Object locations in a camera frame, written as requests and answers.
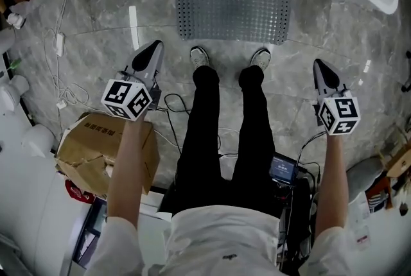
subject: black pants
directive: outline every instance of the black pants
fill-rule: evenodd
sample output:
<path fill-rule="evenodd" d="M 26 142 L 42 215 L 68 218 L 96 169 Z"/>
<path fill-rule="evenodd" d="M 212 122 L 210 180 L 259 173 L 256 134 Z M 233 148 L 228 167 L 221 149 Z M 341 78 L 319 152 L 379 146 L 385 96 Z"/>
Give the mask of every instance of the black pants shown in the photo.
<path fill-rule="evenodd" d="M 244 120 L 234 174 L 226 181 L 221 177 L 218 158 L 220 79 L 208 66 L 194 72 L 196 91 L 177 165 L 175 213 L 207 205 L 232 205 L 281 215 L 282 207 L 274 203 L 275 184 L 268 174 L 275 148 L 261 88 L 263 78 L 258 66 L 240 74 Z"/>

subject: marble floor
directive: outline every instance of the marble floor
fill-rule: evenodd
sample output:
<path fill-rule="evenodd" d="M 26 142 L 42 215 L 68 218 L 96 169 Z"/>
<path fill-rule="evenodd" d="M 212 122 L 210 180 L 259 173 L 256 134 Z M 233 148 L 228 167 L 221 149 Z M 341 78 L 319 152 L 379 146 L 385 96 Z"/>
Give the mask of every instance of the marble floor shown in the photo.
<path fill-rule="evenodd" d="M 71 83 L 88 92 L 89 107 L 101 109 L 100 98 L 107 80 L 124 66 L 138 46 L 154 39 L 162 40 L 166 47 L 162 72 L 157 78 L 163 96 L 178 93 L 190 107 L 195 86 L 189 50 L 201 45 L 208 50 L 221 79 L 220 127 L 240 129 L 242 96 L 238 74 L 263 44 L 183 41 L 175 26 L 175 0 L 67 0 L 60 27 L 66 35 L 65 52 L 57 58 L 49 29 L 56 28 L 62 3 L 63 0 L 31 0 L 15 6 L 14 10 L 25 15 L 27 21 L 16 31 L 16 43 L 8 52 L 11 60 L 22 58 L 17 73 L 27 77 L 31 85 L 23 97 L 31 116 L 54 133 L 56 142 L 62 130 L 89 109 L 81 104 L 70 105 L 59 115 L 44 51 L 53 74 L 58 67 L 62 81 L 79 99 L 85 98 L 84 93 Z M 358 97 L 362 120 L 354 134 L 344 137 L 348 167 L 372 155 L 374 146 L 381 143 L 393 123 L 404 124 L 411 110 L 410 95 L 400 90 L 410 71 L 405 58 L 406 50 L 411 48 L 410 3 L 411 0 L 400 0 L 397 12 L 385 15 L 352 3 L 292 0 L 288 40 L 282 46 L 265 45 L 272 52 L 272 61 L 265 73 L 263 90 L 279 153 L 296 158 L 304 142 L 322 130 L 312 107 L 316 99 L 312 73 L 316 58 L 341 69 Z M 137 20 L 130 20 L 134 9 Z M 178 100 L 170 103 L 174 108 L 182 107 Z M 164 113 L 151 111 L 147 119 L 174 141 Z M 171 113 L 171 120 L 182 144 L 188 116 Z M 237 132 L 221 129 L 220 137 L 221 153 L 237 152 Z M 157 139 L 161 163 L 155 185 L 167 187 L 173 179 L 179 152 L 162 137 Z M 325 138 L 317 139 L 304 150 L 302 161 L 322 166 L 325 150 Z M 235 162 L 221 159 L 224 177 L 231 176 Z"/>

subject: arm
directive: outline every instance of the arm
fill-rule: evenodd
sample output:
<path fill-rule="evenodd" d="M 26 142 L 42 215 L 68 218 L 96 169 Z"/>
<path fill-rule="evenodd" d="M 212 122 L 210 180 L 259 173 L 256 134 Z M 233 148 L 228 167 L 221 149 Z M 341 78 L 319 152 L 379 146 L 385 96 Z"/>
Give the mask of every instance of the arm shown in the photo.
<path fill-rule="evenodd" d="M 141 191 L 143 187 L 143 160 L 141 127 L 144 117 L 126 122 L 118 150 L 107 199 L 107 216 L 120 217 L 137 227 Z"/>
<path fill-rule="evenodd" d="M 326 229 L 344 228 L 347 211 L 348 184 L 342 158 L 342 139 L 337 135 L 328 135 L 326 165 L 319 194 L 315 238 Z"/>

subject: white shirt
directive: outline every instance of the white shirt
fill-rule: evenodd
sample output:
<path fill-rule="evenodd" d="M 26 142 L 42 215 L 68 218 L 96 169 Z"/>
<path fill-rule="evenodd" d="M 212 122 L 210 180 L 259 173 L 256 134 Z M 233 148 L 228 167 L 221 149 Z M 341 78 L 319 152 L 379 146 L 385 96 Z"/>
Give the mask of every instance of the white shirt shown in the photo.
<path fill-rule="evenodd" d="M 213 205 L 189 209 L 171 221 L 166 265 L 149 271 L 161 276 L 280 276 L 275 266 L 279 219 L 239 207 Z M 345 230 L 327 229 L 316 239 L 301 275 L 351 275 Z M 86 276 L 141 275 L 136 228 L 107 218 Z"/>

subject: sneaker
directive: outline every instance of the sneaker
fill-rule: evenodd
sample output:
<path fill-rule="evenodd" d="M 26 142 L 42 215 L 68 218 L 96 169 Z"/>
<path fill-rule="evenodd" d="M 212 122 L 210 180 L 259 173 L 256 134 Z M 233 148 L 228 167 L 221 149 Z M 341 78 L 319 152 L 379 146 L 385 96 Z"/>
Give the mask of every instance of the sneaker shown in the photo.
<path fill-rule="evenodd" d="M 24 25 L 26 22 L 26 19 L 22 16 L 19 15 L 18 13 L 12 12 L 8 17 L 7 17 L 7 22 L 10 25 L 13 25 L 14 28 L 17 30 L 21 29 L 21 27 Z"/>
<path fill-rule="evenodd" d="M 202 47 L 191 48 L 190 57 L 195 69 L 200 66 L 210 66 L 210 59 Z"/>
<path fill-rule="evenodd" d="M 271 60 L 271 53 L 269 52 L 268 49 L 266 48 L 261 48 L 260 50 L 257 50 L 256 53 L 251 58 L 251 63 L 250 66 L 258 66 L 260 67 L 263 71 L 268 67 L 269 63 Z"/>

